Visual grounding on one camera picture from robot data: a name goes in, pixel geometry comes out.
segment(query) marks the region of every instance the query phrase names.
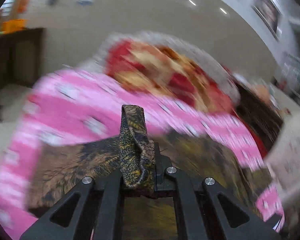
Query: camouflage garment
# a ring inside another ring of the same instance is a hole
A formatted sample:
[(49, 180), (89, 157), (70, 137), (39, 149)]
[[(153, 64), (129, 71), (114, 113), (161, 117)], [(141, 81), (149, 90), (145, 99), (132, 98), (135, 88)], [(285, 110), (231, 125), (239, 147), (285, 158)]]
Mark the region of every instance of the camouflage garment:
[[(267, 169), (242, 169), (227, 147), (209, 136), (193, 137), (172, 130), (147, 138), (144, 112), (122, 107), (120, 135), (101, 141), (64, 147), (45, 145), (28, 194), (28, 209), (40, 216), (83, 177), (105, 177), (121, 168), (125, 186), (150, 195), (154, 189), (154, 146), (191, 177), (214, 177), (246, 206), (260, 215), (254, 202), (271, 183)], [(177, 239), (172, 198), (126, 198), (123, 239)]]

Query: picture frame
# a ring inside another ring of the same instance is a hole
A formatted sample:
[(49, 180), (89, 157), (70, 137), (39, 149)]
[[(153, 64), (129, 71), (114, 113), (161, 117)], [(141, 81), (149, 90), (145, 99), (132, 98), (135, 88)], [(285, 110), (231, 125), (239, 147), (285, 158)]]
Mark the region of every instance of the picture frame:
[(278, 40), (278, 24), (282, 14), (273, 0), (254, 0), (252, 7)]

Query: pink and white bedding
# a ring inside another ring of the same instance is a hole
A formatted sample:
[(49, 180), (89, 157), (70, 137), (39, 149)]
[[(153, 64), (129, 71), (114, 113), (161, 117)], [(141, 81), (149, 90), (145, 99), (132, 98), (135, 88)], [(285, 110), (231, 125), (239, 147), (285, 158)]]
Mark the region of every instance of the pink and white bedding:
[[(13, 240), (36, 220), (26, 210), (26, 195), (42, 141), (51, 145), (85, 143), (119, 133), (121, 106), (144, 108), (148, 133), (170, 127), (183, 133), (207, 133), (232, 149), (243, 167), (255, 170), (262, 158), (247, 128), (229, 115), (206, 115), (180, 100), (149, 94), (131, 94), (112, 78), (83, 70), (66, 69), (43, 77), (24, 106), (20, 124), (0, 163), (0, 223)], [(271, 185), (256, 206), (264, 220), (283, 215), (276, 188)], [(279, 231), (284, 217), (277, 226)]]

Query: orange box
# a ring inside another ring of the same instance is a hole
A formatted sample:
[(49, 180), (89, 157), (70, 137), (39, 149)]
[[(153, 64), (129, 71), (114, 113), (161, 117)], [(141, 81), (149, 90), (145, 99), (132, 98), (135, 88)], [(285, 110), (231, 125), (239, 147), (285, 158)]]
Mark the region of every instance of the orange box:
[(13, 33), (21, 31), (25, 28), (26, 19), (14, 19), (2, 23), (2, 31), (5, 33)]

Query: metal bolt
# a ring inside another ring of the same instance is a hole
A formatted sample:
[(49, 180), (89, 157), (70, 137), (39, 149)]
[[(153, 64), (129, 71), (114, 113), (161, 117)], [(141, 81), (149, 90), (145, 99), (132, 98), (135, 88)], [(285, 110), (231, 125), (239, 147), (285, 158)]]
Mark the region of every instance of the metal bolt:
[(206, 178), (204, 180), (204, 182), (207, 184), (207, 185), (213, 185), (216, 181), (214, 180), (214, 178)]
[(167, 173), (173, 174), (176, 173), (177, 169), (175, 167), (168, 167), (167, 168)]
[(83, 184), (89, 184), (89, 183), (91, 183), (92, 182), (92, 178), (91, 177), (84, 177), (83, 179), (82, 179), (82, 183)]

